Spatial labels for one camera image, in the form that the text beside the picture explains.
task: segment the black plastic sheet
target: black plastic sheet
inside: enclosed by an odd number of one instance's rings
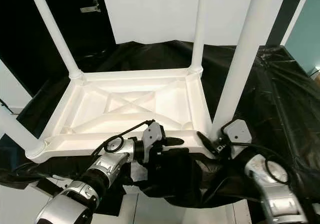
[[[234,52],[234,46],[204,48],[201,81],[211,118]],[[191,57],[191,43],[130,42],[119,45],[97,72],[185,68]],[[47,83],[18,117],[36,137],[43,131],[68,82],[65,77]],[[305,196],[320,200],[320,89],[283,47],[259,49],[235,118],[247,122],[254,143],[278,152],[297,170]],[[0,140],[0,184],[7,186],[24,188],[34,179],[53,174],[75,178],[87,163],[86,156],[54,157],[43,164],[31,163],[10,138],[4,136]],[[246,183],[243,175],[234,171],[216,192],[219,198],[212,205],[237,198],[257,198],[257,192]]]

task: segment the white tube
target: white tube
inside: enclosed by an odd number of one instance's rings
[[[3,106],[0,106],[0,130],[21,146],[27,157],[39,154],[45,147],[43,141],[35,138]]]
[[[204,51],[204,39],[205,39],[205,30],[206,30],[206,1],[207,0],[198,0],[198,11],[196,14],[196,23],[195,23],[195,37],[194,37],[194,48],[192,51],[192,60],[191,65],[189,66],[189,72],[202,72],[202,56]]]
[[[251,0],[237,48],[213,119],[210,140],[232,121],[259,45],[263,45],[272,29],[282,1]]]
[[[42,19],[44,20],[44,23],[53,39],[55,46],[57,47],[64,61],[65,66],[69,71],[69,77],[80,78],[83,75],[83,73],[74,61],[74,58],[72,57],[72,54],[68,46],[66,45],[66,42],[55,22],[54,17],[52,16],[52,13],[46,3],[46,0],[34,0],[34,2],[40,12]]]

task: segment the white wall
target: white wall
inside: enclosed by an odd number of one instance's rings
[[[105,3],[117,44],[194,40],[198,0],[105,0]],[[208,0],[205,43],[236,45],[249,3],[250,0]],[[267,38],[263,37],[262,45]]]
[[[14,113],[21,111],[31,100],[29,93],[22,87],[1,60],[0,99],[2,99]]]

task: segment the teal wall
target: teal wall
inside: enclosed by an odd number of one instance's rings
[[[320,0],[306,0],[285,47],[307,73],[320,66]]]

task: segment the floor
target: floor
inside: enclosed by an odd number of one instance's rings
[[[70,180],[52,182],[59,186]],[[17,190],[0,186],[0,223],[31,224],[50,198],[28,186]],[[234,204],[208,209],[192,209],[172,206],[164,199],[149,198],[142,194],[124,196],[119,217],[95,214],[92,224],[251,224],[245,200]]]

